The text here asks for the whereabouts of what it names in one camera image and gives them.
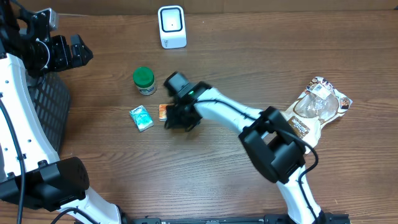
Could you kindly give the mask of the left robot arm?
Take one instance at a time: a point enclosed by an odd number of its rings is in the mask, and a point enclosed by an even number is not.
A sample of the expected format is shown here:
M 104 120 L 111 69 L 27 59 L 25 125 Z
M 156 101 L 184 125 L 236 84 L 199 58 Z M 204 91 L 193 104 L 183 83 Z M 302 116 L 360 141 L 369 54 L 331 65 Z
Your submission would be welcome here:
M 51 36 L 58 16 L 1 2 L 1 200 L 19 211 L 45 209 L 78 223 L 127 223 L 91 186 L 77 157 L 61 159 L 70 93 L 59 73 L 86 65 L 79 35 Z

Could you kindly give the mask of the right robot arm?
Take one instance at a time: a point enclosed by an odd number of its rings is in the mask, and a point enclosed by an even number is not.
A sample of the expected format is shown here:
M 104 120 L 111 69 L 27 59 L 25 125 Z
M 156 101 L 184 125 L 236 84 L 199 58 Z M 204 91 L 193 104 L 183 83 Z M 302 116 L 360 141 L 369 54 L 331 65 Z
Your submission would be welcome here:
M 189 132 L 202 119 L 219 122 L 238 135 L 256 170 L 278 185 L 292 222 L 325 221 L 306 179 L 306 174 L 317 166 L 305 166 L 306 152 L 314 148 L 295 134 L 278 109 L 242 105 L 205 82 L 191 83 L 180 72 L 171 74 L 164 87 L 173 98 L 166 107 L 165 128 Z

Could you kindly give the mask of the brown white snack pouch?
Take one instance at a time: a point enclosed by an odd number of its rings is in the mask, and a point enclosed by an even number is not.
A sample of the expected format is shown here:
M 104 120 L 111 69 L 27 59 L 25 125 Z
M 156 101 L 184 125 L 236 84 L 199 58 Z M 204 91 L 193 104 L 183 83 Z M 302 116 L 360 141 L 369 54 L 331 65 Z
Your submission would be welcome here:
M 353 101 L 323 77 L 314 77 L 304 91 L 281 112 L 295 134 L 315 147 L 322 129 L 343 116 Z

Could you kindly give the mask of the green tissue pack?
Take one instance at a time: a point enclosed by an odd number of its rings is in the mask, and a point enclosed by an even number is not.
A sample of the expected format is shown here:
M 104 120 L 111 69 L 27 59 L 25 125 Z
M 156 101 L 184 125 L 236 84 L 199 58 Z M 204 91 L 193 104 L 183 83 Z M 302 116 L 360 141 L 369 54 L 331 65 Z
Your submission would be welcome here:
M 129 112 L 129 114 L 140 132 L 143 132 L 154 125 L 150 114 L 143 105 L 134 108 Z

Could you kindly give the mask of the orange tissue pack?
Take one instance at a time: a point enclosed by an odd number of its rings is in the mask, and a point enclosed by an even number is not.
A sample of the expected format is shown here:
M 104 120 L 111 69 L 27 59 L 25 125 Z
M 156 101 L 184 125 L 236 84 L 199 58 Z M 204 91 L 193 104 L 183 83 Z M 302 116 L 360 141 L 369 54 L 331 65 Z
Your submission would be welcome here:
M 159 105 L 159 120 L 160 121 L 167 120 L 167 106 L 168 106 L 168 104 L 160 104 Z

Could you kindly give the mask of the green lid jar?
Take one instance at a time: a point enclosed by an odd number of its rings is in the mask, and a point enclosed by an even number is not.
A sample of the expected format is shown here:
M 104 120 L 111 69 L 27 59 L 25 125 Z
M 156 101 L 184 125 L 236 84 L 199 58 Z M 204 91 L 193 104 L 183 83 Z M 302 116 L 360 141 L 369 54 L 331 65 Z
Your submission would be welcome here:
M 157 89 L 154 73 L 147 67 L 137 68 L 133 75 L 133 81 L 135 86 L 142 95 L 149 96 L 153 94 Z

